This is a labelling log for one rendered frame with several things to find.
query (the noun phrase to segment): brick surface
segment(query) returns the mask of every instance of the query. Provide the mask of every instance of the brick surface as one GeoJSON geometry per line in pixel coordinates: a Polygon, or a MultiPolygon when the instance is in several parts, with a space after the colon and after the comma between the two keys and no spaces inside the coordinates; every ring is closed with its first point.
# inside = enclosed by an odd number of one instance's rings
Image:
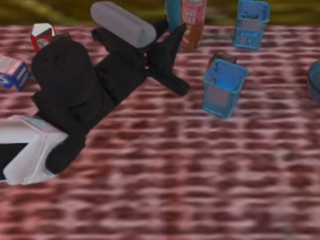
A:
{"type": "MultiPolygon", "coordinates": [[[[57,26],[95,64],[107,53],[90,26],[57,26]]],[[[0,26],[0,54],[29,66],[30,26],[0,26]]],[[[45,183],[0,183],[1,240],[319,240],[320,104],[306,89],[320,59],[320,27],[269,26],[259,51],[237,50],[232,27],[207,26],[182,50],[178,97],[153,79],[106,117],[87,147],[45,183]],[[232,118],[201,109],[202,76],[216,50],[249,69],[232,118]]],[[[0,91],[0,117],[32,115],[23,92],[0,91]]]]}

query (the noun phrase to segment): yellow-green background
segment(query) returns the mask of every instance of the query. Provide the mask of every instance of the yellow-green background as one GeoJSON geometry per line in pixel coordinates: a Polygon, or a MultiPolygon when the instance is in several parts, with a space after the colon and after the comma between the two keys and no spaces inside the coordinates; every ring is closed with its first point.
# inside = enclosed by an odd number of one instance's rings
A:
{"type": "MultiPolygon", "coordinates": [[[[94,24],[89,9],[100,0],[0,0],[0,25],[49,22],[94,24]]],[[[165,16],[164,0],[113,0],[140,18],[152,22],[165,16]]],[[[238,0],[208,0],[206,24],[233,25],[238,0]]],[[[269,24],[320,24],[320,0],[268,0],[269,24]]]]}

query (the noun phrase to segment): transparent blue tumbler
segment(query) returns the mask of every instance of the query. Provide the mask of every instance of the transparent blue tumbler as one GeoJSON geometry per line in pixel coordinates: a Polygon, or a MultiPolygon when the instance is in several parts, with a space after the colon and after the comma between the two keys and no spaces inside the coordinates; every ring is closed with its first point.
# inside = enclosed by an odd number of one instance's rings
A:
{"type": "Polygon", "coordinates": [[[268,2],[240,0],[232,39],[233,47],[258,50],[269,20],[268,2]]]}
{"type": "Polygon", "coordinates": [[[248,73],[243,66],[223,59],[214,60],[204,74],[202,109],[220,118],[230,118],[248,73]]]}
{"type": "Polygon", "coordinates": [[[320,61],[313,63],[309,69],[307,89],[312,98],[320,103],[320,61]]]}

